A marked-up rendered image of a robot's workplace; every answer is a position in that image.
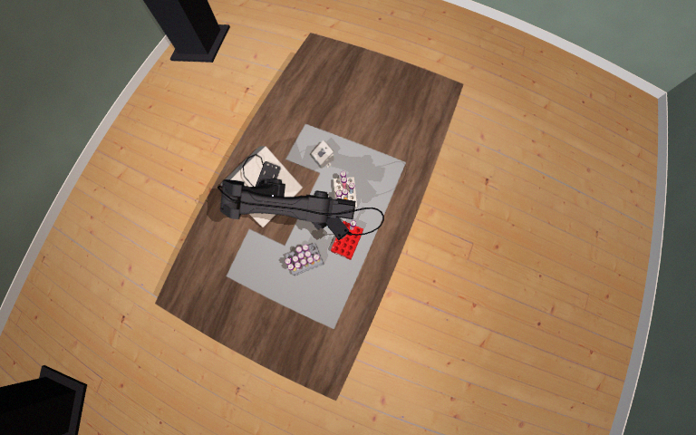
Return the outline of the cream square panel with done button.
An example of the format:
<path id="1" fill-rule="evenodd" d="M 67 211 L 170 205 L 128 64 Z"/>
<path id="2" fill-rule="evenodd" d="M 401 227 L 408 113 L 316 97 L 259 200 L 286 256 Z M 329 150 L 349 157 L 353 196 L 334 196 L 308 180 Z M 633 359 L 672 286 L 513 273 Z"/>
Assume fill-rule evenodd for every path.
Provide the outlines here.
<path id="1" fill-rule="evenodd" d="M 311 154 L 313 159 L 317 160 L 317 162 L 321 165 L 322 169 L 324 166 L 327 166 L 327 168 L 331 166 L 330 162 L 334 160 L 333 153 L 334 151 L 332 148 L 326 143 L 325 140 L 323 140 Z"/>

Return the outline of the white tube rack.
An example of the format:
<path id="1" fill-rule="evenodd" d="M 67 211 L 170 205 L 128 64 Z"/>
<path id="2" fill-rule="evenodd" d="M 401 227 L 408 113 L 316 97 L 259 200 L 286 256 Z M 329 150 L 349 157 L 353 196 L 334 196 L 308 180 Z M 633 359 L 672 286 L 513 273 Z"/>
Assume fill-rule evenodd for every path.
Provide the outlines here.
<path id="1" fill-rule="evenodd" d="M 336 191 L 338 191 L 338 190 L 343 191 L 344 188 L 343 188 L 343 183 L 341 182 L 341 179 L 334 179 L 333 183 L 334 183 L 334 195 L 335 195 L 335 199 L 336 199 L 336 197 L 337 197 Z M 339 184 L 337 184 L 337 183 L 339 183 Z M 349 189 L 350 183 L 354 184 L 354 177 L 347 178 L 347 188 L 346 189 L 348 190 L 348 199 L 356 201 L 355 184 L 354 184 L 353 194 L 350 194 L 350 189 Z M 357 202 L 355 202 L 355 209 L 354 210 L 356 210 L 356 209 L 357 209 Z"/>

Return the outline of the grey bench mat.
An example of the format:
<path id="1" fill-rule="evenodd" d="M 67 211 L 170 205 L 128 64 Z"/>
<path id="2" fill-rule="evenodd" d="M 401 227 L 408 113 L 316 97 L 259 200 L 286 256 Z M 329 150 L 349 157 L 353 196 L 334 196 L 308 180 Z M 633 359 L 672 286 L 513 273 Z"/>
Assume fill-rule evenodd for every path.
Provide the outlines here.
<path id="1" fill-rule="evenodd" d="M 323 140 L 334 151 L 334 160 L 329 168 L 321 169 L 311 153 Z M 383 215 L 406 163 L 307 124 L 286 160 L 320 173 L 310 195 L 319 190 L 335 199 L 334 179 L 340 179 L 341 171 L 345 171 L 346 178 L 354 177 L 357 209 L 378 208 Z M 354 220 L 364 234 L 381 224 L 380 211 L 363 209 L 354 211 L 353 219 L 339 218 L 347 223 Z M 317 230 L 312 222 L 297 219 L 285 245 L 249 229 L 227 277 L 334 329 L 377 230 L 361 235 L 350 260 L 331 252 L 336 236 L 327 227 Z M 285 254 L 313 243 L 324 265 L 293 275 Z"/>

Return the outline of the red tube rack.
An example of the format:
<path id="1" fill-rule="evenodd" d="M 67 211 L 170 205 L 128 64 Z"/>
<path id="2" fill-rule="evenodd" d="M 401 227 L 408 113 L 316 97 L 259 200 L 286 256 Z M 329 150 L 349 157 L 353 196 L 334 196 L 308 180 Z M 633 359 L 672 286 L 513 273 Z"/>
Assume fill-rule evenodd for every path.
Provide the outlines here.
<path id="1" fill-rule="evenodd" d="M 350 229 L 350 223 L 343 222 L 347 228 L 350 230 L 349 232 L 353 234 L 362 234 L 363 233 L 363 228 L 354 227 L 354 230 Z M 358 229 L 357 229 L 358 228 Z M 355 235 L 347 235 L 343 239 L 338 240 L 337 238 L 335 239 L 331 251 L 339 256 L 343 256 L 348 259 L 352 259 L 352 255 L 354 253 L 354 249 L 357 247 L 359 238 L 361 238 L 361 235 L 355 236 Z M 338 241 L 338 242 L 337 242 Z"/>

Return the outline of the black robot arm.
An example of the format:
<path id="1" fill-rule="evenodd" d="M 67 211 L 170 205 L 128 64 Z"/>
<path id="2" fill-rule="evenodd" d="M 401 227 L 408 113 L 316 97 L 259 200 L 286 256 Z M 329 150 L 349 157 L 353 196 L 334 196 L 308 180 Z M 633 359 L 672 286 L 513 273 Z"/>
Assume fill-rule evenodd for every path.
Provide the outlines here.
<path id="1" fill-rule="evenodd" d="M 356 201 L 342 198 L 324 199 L 328 198 L 327 192 L 318 190 L 314 195 L 285 197 L 285 183 L 277 178 L 280 169 L 280 166 L 265 161 L 256 186 L 250 189 L 245 186 L 244 181 L 223 179 L 222 191 L 234 200 L 241 199 L 241 202 L 232 201 L 222 193 L 220 212 L 233 219 L 239 219 L 241 214 L 254 213 L 288 216 L 321 224 L 322 227 L 327 225 L 338 240 L 347 236 L 350 230 L 340 218 L 353 219 L 354 212 L 337 216 L 309 211 L 328 214 L 348 212 L 355 209 Z M 243 185 L 239 185 L 241 183 Z"/>

